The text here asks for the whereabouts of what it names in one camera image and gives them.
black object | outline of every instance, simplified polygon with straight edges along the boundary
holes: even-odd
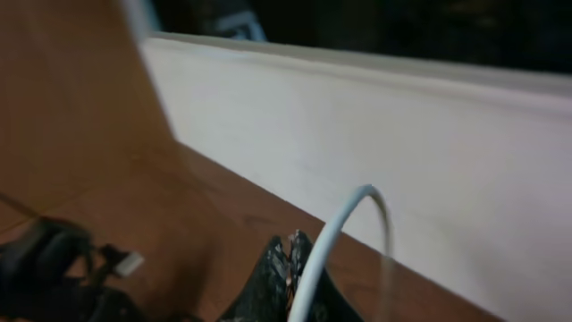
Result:
[[[105,264],[95,273],[89,233],[67,221],[40,217],[0,258],[0,317],[37,322],[145,321],[129,296],[104,287],[125,258],[111,245],[100,249]],[[89,284],[65,274],[76,259],[86,261]]]
[[[242,292],[217,321],[286,321],[288,267],[280,237],[275,236],[266,245]]]

wooden panel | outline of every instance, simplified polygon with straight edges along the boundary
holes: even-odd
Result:
[[[46,208],[169,148],[111,1],[4,1],[0,30],[0,190]]]
[[[271,235],[316,237],[323,223],[174,142],[118,12],[111,1],[0,4],[0,191],[140,251],[146,264],[112,284],[151,317],[211,320]],[[0,207],[1,224],[16,220]],[[330,262],[367,318],[378,260],[344,235]],[[404,267],[397,279],[398,321],[495,319]]]

white wall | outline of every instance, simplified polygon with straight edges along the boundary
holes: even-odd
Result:
[[[569,80],[252,48],[142,44],[180,141],[323,220],[370,182],[397,260],[503,318],[572,320]],[[366,202],[345,231],[380,249],[378,227]]]

white cable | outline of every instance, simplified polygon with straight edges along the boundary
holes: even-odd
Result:
[[[382,303],[380,308],[379,321],[386,322],[390,316],[391,308],[391,273],[393,271],[393,245],[392,230],[389,215],[387,213],[385,203],[379,191],[367,184],[357,188],[353,193],[349,202],[341,209],[341,211],[332,219],[330,219],[315,241],[314,248],[307,259],[304,272],[292,303],[288,322],[304,322],[307,320],[308,313],[312,306],[315,295],[315,288],[320,280],[320,276],[324,271],[325,262],[330,255],[334,243],[341,233],[341,228],[346,223],[349,215],[358,206],[359,202],[370,196],[379,209],[379,214],[383,223],[384,232],[384,253],[382,256]]]

small white connector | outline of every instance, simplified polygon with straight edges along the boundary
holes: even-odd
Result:
[[[139,268],[144,261],[145,259],[141,254],[136,251],[132,251],[126,258],[117,264],[117,266],[115,266],[114,272],[121,278],[127,277],[131,275],[131,273],[135,272],[135,270]]]

